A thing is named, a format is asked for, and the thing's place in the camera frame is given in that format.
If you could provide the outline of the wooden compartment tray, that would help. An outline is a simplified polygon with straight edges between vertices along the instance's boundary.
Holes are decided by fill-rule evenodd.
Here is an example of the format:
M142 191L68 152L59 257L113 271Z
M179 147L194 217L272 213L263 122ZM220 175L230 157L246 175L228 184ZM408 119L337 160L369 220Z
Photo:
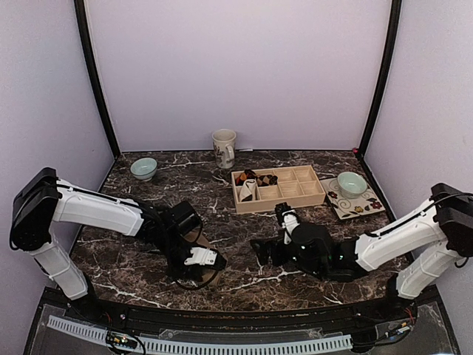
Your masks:
M287 203L293 208L318 206L323 204L326 193L312 166L289 166L269 169L256 169L255 175L265 179L256 183L251 200L244 200L242 176L245 172L233 171L231 185L237 214L270 212L279 203ZM270 184L268 175L278 177Z

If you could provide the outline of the beige ribbed sock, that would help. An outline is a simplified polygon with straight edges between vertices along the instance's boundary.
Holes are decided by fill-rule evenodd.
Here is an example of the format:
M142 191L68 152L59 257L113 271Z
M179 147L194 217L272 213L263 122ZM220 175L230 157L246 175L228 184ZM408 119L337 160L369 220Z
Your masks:
M199 229L190 231L183 238L187 242L190 242L191 248L203 247L207 249L212 249L218 253L217 261L213 266L188 266L191 271L194 271L196 274L200 274L200 285L217 286L220 281L220 277L222 276L222 271L226 267L226 259L209 243L205 235L202 232L199 232Z

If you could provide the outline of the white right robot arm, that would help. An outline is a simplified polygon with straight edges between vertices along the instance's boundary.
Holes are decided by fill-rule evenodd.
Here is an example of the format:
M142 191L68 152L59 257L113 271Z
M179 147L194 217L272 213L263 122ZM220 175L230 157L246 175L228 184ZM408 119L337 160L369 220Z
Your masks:
M343 283L423 248L418 259L389 279L387 297L377 305L379 317L392 321L404 311L406 301L418 297L458 260L472 257L472 194L445 183L431 191L430 198L411 213L340 243L325 226L302 221L287 203L280 203L276 217L283 236L250 244L260 265L292 263L317 279Z

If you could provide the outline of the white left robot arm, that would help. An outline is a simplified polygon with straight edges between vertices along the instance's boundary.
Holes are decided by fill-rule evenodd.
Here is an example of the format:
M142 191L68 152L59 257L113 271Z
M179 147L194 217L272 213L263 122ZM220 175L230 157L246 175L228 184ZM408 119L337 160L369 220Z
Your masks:
M88 322L99 322L104 306L93 287L54 234L56 224L92 227L133 237L153 245L166 260L167 275L183 287L205 288L225 269L227 260L202 240L203 221L192 205L173 207L113 197L60 179L52 168L42 169L14 198L9 243L29 254L46 275L75 302Z

